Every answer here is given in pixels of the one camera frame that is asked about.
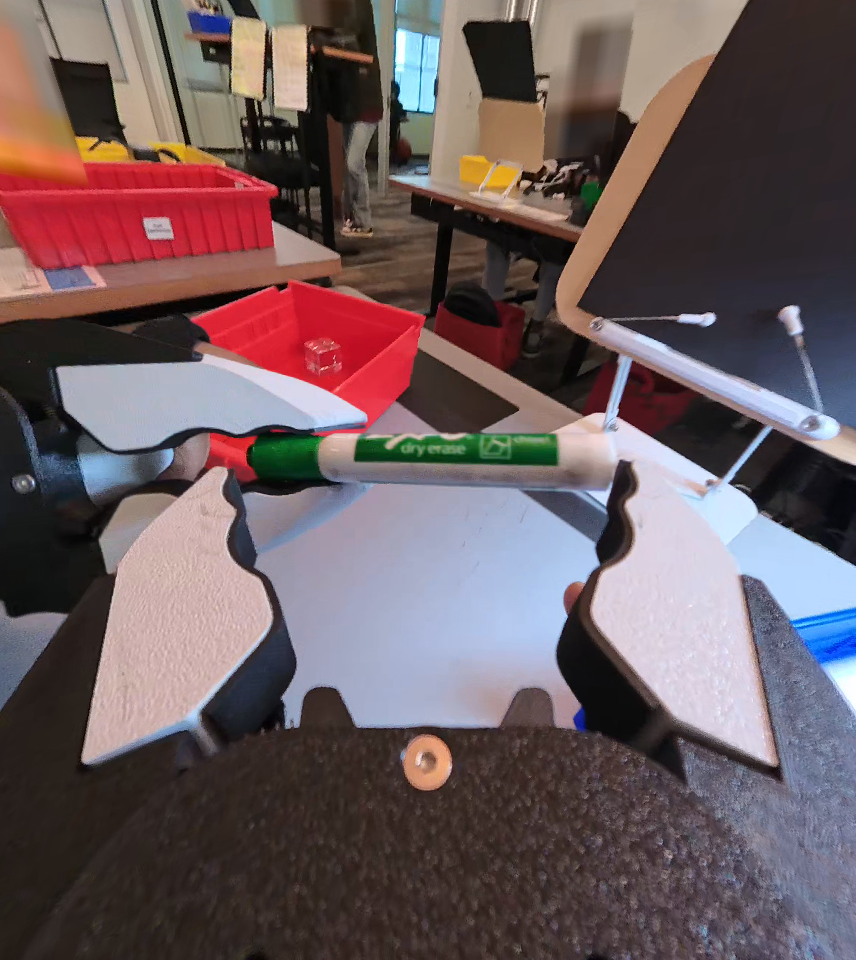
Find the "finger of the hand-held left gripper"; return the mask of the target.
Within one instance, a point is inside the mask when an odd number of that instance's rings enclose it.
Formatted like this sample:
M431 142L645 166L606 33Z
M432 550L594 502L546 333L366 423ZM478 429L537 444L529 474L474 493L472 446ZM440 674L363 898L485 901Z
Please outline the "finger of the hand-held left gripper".
M116 503L98 539L105 572L115 572L135 541L192 486L185 480L154 482ZM370 488L356 483L242 484L247 529L256 553L263 555L321 526Z
M170 450L200 434L361 428L368 415L313 383L217 355L160 364L60 366L65 414L113 453Z

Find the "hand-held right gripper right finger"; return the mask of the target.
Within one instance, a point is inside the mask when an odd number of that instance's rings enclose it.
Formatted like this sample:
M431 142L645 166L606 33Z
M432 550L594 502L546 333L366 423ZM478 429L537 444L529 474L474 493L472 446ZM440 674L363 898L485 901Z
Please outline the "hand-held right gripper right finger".
M737 562L653 465L620 462L598 566L556 662L579 728L655 759L676 739L766 775L781 768Z

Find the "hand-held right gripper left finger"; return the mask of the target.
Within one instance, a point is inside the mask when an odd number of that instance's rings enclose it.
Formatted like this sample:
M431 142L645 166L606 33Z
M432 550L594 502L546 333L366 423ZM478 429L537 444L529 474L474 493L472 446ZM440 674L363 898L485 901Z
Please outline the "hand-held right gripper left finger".
M181 734L217 750L277 717L298 660L255 564L240 486L222 467L140 534L114 575L85 766Z

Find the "red storage bin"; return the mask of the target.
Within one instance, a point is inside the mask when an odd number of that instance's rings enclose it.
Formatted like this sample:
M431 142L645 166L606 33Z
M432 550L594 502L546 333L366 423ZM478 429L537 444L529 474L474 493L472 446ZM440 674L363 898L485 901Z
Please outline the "red storage bin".
M199 315L213 346L272 373L298 378L362 410L367 427L410 386L425 318L363 297L290 282ZM305 344L328 338L339 346L340 372L316 376Z
M278 188L229 167L86 163L86 183L0 173L0 211L36 267L235 254L276 245Z

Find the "green marker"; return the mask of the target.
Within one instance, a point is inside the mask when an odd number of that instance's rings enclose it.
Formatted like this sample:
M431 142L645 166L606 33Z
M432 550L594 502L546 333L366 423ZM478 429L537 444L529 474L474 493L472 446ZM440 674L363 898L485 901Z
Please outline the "green marker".
M270 434L246 461L266 484L604 491L619 457L606 433Z

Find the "yellow object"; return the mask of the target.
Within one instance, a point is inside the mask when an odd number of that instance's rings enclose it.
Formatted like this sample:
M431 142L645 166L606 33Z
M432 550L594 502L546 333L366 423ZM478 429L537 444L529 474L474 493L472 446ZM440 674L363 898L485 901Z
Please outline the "yellow object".
M521 181L523 170L506 161L489 161L481 155L463 155L458 163L458 178L463 186L476 190L504 193Z

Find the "person's left hand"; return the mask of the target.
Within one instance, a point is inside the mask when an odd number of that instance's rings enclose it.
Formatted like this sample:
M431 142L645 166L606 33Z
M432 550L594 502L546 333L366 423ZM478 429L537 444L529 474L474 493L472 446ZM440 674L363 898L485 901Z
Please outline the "person's left hand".
M210 454L209 434L199 434L185 440L172 451L170 464L162 471L157 481L195 481L206 467Z

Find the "grey side table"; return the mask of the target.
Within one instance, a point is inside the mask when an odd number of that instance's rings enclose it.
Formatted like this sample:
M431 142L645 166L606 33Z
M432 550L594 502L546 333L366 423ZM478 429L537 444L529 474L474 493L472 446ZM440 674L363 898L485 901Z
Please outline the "grey side table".
M342 270L336 251L284 225L274 227L274 237L273 248L98 267L102 286L1 299L0 325L97 317L117 326L204 313L289 282L330 280Z

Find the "red floor basket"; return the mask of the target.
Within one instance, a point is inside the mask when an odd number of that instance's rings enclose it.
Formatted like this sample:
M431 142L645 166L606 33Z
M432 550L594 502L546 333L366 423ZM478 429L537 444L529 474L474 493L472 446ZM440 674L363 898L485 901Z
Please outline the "red floor basket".
M436 336L505 373L520 359L525 326L522 307L494 300L474 281L454 284L434 317Z
M606 412L616 373L614 359L600 368L582 409L585 417ZM677 424L697 397L693 390L645 366L632 364L619 402L618 418L646 435L656 436Z

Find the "yellow storage bin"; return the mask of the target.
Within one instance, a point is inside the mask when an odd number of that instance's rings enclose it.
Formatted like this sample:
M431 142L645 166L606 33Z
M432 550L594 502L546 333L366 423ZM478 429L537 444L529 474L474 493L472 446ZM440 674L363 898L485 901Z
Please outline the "yellow storage bin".
M146 146L128 146L118 139L77 136L77 148L86 163L130 163L209 165L227 163L212 153L182 143L152 141Z

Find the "paper sheet board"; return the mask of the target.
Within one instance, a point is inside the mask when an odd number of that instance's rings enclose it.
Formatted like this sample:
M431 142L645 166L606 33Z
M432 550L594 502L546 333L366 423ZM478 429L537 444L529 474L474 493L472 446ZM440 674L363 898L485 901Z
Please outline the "paper sheet board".
M309 109L309 29L305 25L270 30L274 105L290 113Z
M262 102L266 95L268 29L264 21L236 16L231 24L230 90Z

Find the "black board book stand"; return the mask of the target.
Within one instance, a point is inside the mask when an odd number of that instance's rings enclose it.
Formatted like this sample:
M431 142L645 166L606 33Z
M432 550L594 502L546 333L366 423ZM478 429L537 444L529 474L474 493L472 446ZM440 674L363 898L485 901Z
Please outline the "black board book stand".
M468 21L462 28L481 90L479 143L469 156L509 162L536 174L545 160L545 106L540 100L531 26L526 20ZM518 189L493 193L508 199Z
M856 2L747 2L653 98L559 318L856 470ZM818 538L856 557L844 478Z

